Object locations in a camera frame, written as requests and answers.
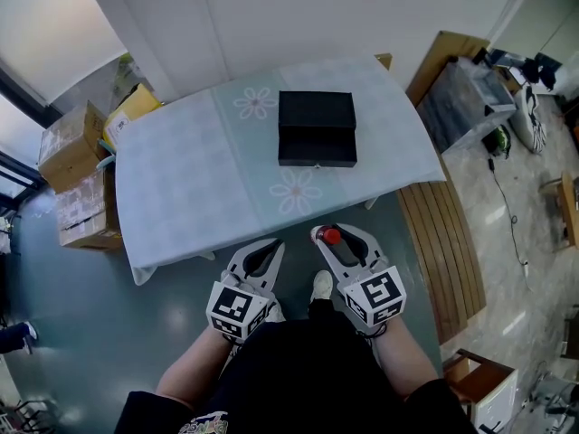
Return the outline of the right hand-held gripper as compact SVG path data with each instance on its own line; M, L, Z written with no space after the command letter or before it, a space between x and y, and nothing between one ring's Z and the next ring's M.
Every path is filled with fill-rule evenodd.
M338 291L365 330L377 330L405 307L406 292L397 267L384 255L377 239L353 225L336 223L338 244L317 241Z

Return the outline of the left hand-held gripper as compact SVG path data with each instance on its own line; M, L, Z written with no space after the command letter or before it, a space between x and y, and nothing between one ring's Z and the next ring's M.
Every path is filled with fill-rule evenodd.
M237 250L214 282L205 311L209 326L231 343L243 343L274 306L272 289L284 253L285 243L278 238Z

